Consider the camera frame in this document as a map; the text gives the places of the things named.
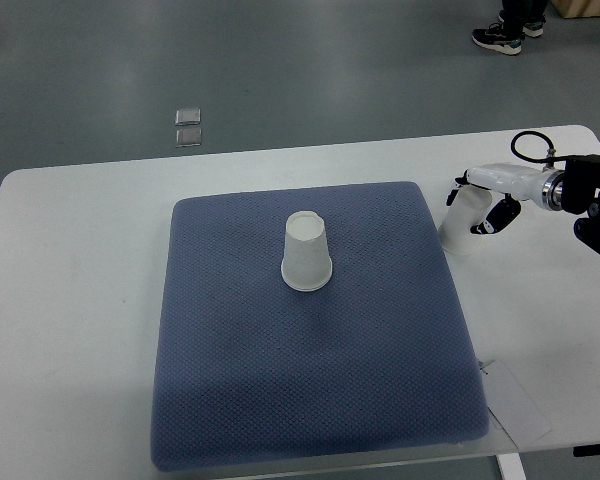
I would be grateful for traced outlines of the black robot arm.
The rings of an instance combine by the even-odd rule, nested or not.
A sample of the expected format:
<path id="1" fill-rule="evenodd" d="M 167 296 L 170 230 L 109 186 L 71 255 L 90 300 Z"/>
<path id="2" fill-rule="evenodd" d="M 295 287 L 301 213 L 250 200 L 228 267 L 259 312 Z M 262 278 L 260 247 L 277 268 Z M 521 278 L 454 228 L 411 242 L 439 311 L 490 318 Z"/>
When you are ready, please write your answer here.
<path id="1" fill-rule="evenodd" d="M 547 143 L 547 156 L 544 159 L 531 158 L 517 150 L 517 141 L 527 135 Z M 600 255 L 600 155 L 558 156 L 552 140 L 532 130 L 516 134 L 511 140 L 510 149 L 516 157 L 530 163 L 547 166 L 557 162 L 564 164 L 561 185 L 549 190 L 549 199 L 563 211 L 578 217 L 573 226 L 574 235 Z"/>

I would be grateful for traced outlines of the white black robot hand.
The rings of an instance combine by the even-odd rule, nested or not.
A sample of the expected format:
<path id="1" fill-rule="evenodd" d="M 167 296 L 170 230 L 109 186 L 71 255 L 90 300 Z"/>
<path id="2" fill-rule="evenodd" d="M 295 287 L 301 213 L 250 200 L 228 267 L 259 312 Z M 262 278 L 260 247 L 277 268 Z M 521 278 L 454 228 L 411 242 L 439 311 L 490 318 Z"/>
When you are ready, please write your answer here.
<path id="1" fill-rule="evenodd" d="M 553 167 L 538 170 L 508 163 L 471 167 L 455 179 L 455 188 L 449 193 L 446 205 L 450 207 L 459 192 L 469 187 L 502 194 L 503 198 L 485 219 L 470 227 L 470 233 L 474 235 L 496 234 L 521 213 L 522 202 L 531 201 L 547 211 L 561 211 L 564 174 L 563 170 Z"/>

